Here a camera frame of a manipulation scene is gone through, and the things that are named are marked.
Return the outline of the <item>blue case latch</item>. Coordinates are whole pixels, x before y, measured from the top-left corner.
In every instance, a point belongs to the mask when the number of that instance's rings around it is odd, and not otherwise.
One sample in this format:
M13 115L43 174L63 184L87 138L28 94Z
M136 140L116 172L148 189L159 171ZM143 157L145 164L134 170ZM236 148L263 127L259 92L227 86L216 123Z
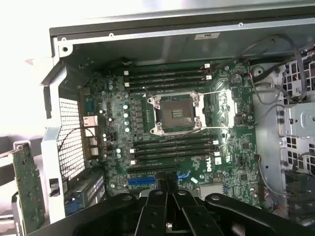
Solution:
M64 210L65 215L70 216L81 209L81 200L78 198L72 198L65 202Z

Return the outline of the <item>blue expansion slot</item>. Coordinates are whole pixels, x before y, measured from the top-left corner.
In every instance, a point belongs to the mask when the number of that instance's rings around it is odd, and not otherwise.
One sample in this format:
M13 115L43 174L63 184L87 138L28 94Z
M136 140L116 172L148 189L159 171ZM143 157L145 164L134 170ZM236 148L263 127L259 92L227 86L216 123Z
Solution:
M191 171L188 170L186 173L175 173L175 180L182 181L183 179L189 177ZM154 176L148 177L135 177L127 180L128 186L140 186L140 185L152 185L156 184L158 180L167 179L167 174L156 173Z

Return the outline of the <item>long black expansion slot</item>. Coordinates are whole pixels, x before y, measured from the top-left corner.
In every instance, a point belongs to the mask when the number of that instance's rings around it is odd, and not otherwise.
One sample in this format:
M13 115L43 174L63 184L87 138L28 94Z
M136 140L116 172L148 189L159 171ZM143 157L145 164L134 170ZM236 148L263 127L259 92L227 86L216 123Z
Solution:
M151 171L158 171L158 170L177 169L178 167L179 167L178 164L140 166L140 167L128 168L126 172L128 174L133 174L133 173L143 173L143 172L151 172Z

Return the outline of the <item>green graphics card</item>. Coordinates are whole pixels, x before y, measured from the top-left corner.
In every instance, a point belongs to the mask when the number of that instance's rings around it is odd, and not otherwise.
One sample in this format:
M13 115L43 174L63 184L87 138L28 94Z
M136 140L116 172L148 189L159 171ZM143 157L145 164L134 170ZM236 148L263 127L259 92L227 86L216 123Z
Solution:
M17 184L18 222L23 235L28 235L45 222L45 204L40 173L31 155L29 144L18 144L12 153Z

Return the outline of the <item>green motherboard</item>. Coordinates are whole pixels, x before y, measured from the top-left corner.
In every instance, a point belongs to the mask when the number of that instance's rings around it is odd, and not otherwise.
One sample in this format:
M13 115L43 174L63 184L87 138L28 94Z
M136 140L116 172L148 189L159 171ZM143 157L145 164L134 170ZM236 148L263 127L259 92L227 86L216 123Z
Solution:
M195 91L204 95L205 127L196 133L181 138L195 136L217 136L213 141L190 141L187 143L164 143L134 146L134 142L163 140L174 136L160 137L149 133L147 103L144 90L125 89L129 87L127 75L156 73L147 71L129 74L122 67L108 68L96 72L81 92L82 115L86 125L85 150L90 157L98 160L105 170L105 191L108 196L130 193L139 197L145 191L156 187L152 185L128 186L127 180L135 177L154 176L158 172L191 171L189 177L178 181L181 189L204 199L211 192L225 194L250 205L257 205L259 198L258 164L255 160L256 135L255 115L248 62L236 60L227 65L209 62L201 69L182 69L170 71L204 70L207 85L201 87L149 90L152 95ZM240 74L243 81L231 84L233 74ZM132 85L164 83L188 83L199 81L157 82ZM200 163L178 164L177 169L158 170L128 174L128 168L154 165L130 165L130 160L144 153L129 153L131 148L157 148L168 146L187 146L212 144L211 157Z

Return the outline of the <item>black RAM slot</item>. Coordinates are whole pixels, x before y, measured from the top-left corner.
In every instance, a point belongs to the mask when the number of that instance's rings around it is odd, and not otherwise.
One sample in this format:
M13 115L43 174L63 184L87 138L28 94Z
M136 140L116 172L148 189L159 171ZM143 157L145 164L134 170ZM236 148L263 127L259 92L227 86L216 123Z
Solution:
M146 148L146 149L140 149L140 148L131 148L129 150L129 153L134 154L134 153L144 153L144 152L154 152L154 153L159 153L159 152L167 152L167 151L183 151L183 150L198 150L198 149L204 149L204 148L209 148L209 149L214 149L217 150L219 149L218 145L212 145L212 144L202 144L202 145L187 145L187 146L168 146L168 147L156 147L156 148Z
M146 77L146 78L128 78L125 82L131 84L145 84L145 83L157 83L157 82L180 82L180 81L203 81L206 80L207 76L179 76L179 77Z
M130 90L142 90L143 88L147 88L148 90L164 90L164 89L183 89L183 88L191 88L191 87L201 87L203 85L207 85L206 81L199 82L188 82L188 83L164 83L164 84L149 84L149 85L132 85L129 84L129 87L125 87L125 89Z
M123 68L122 72L128 71L129 74L131 74L131 73L147 72L147 71L201 69L204 67L204 64L206 63L209 63L209 62L188 62L188 63L171 63L171 64L160 64L160 65L133 66L129 68Z
M179 152L165 152L165 153L145 153L135 156L135 159L159 159L159 158L171 158L171 157L185 157L196 155L208 155L213 153L210 149L198 149Z
M158 159L148 159L140 160L133 159L130 160L130 165L164 165L164 164L193 164L206 161L206 158L211 157L209 155L197 155L197 156L186 156L186 157L171 157L171 158L158 158Z
M156 77L156 76L186 76L186 75L205 75L204 70L188 70L188 71L165 71L156 73L140 73L127 75L128 78L143 78L143 77Z
M152 140L152 141L140 141L140 142L134 142L134 146L143 146L143 145L156 145L156 144L164 144L164 143L187 143L190 141L213 141L217 140L217 136L195 136L195 137L186 137L186 138L177 138L177 139L169 139L169 140Z

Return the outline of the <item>thin metal locking lever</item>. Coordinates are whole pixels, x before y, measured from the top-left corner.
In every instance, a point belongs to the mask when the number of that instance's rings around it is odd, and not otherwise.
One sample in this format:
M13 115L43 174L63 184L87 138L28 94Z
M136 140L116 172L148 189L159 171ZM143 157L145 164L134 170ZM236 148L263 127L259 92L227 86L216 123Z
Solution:
M181 138L181 137L184 137L184 136L186 136L186 135L196 133L196 132L198 132L198 131L199 131L199 129L197 129L197 130L192 130L192 131L189 131L189 132L187 132L187 133L185 133L185 134L175 135L174 137L171 137L171 138L165 138L165 139L163 139L163 140L160 140L160 142L167 142L167 141L169 141L169 140L175 140L175 139L177 139L177 138Z
M146 87L142 87L142 89L145 92L145 97L147 98L147 102L148 103L154 102L154 96L152 95L152 93Z

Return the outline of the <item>silver disk bay cage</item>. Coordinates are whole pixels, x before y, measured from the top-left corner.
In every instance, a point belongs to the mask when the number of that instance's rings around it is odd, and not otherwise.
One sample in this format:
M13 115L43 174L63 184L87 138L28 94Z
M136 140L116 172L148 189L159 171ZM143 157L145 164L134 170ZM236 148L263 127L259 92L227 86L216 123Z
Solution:
M285 146L289 167L315 176L315 54L302 59L307 95L299 103L301 76L296 61L285 66Z

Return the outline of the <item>CPU socket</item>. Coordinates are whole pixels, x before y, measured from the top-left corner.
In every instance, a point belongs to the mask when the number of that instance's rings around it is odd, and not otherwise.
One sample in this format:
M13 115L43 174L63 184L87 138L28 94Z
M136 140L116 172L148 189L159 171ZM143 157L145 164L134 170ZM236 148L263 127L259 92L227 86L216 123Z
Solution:
M146 98L149 133L179 136L206 125L204 95L195 91L157 94Z

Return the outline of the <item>black open PC case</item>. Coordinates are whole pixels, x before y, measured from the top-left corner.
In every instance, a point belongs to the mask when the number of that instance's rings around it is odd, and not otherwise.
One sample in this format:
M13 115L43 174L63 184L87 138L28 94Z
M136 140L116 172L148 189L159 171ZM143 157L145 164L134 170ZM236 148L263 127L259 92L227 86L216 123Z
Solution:
M65 215L64 204L81 209L114 196L105 191L105 170L85 150L81 92L96 72L108 68L184 62L240 60L250 65L255 115L259 198L253 205L315 228L315 176L289 167L285 146L285 66L297 62L301 103L307 95L303 61L315 54L315 3L279 17L223 22L208 16L176 17L60 27L50 30L54 66L44 80L48 126L42 141L51 223Z

